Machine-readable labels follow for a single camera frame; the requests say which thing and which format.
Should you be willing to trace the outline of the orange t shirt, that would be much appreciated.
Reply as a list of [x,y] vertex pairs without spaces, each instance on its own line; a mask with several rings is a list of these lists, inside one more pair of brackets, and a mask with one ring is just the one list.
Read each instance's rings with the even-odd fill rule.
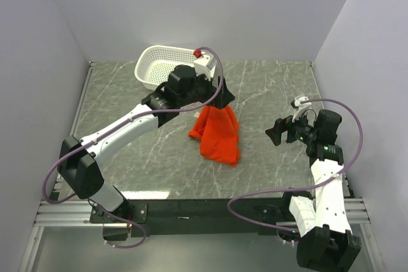
[[230,106],[204,106],[188,136],[200,142],[200,154],[211,161],[236,167],[240,159],[239,123]]

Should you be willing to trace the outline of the white perforated plastic basket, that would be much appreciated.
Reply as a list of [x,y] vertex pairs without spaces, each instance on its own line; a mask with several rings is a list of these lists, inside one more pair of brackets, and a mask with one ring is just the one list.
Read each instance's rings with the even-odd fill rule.
[[146,48],[136,62],[134,75],[148,90],[154,90],[167,81],[168,75],[178,65],[193,66],[194,50],[164,45]]

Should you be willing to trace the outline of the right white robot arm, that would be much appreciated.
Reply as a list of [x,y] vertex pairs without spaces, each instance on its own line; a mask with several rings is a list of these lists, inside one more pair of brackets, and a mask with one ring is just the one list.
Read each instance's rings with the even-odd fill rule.
[[298,265],[314,271],[349,271],[361,250],[361,241],[346,216],[341,173],[344,156],[335,143],[341,121],[338,113],[320,110],[313,125],[306,115],[288,116],[278,118],[265,131],[276,146],[282,133],[287,134],[287,143],[298,140],[307,146],[315,194],[285,192],[279,207],[282,217],[295,220],[299,230]]

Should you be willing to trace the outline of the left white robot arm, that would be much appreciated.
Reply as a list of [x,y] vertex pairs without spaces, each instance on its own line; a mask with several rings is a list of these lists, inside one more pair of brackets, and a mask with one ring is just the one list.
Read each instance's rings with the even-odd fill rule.
[[193,103],[223,109],[234,100],[226,81],[219,77],[218,85],[191,66],[178,65],[153,92],[141,100],[128,114],[92,135],[77,139],[67,137],[61,147],[66,160],[58,167],[72,191],[80,199],[89,199],[105,209],[112,222],[130,218],[128,200],[102,175],[104,163],[121,148],[160,128],[177,117],[180,109]]

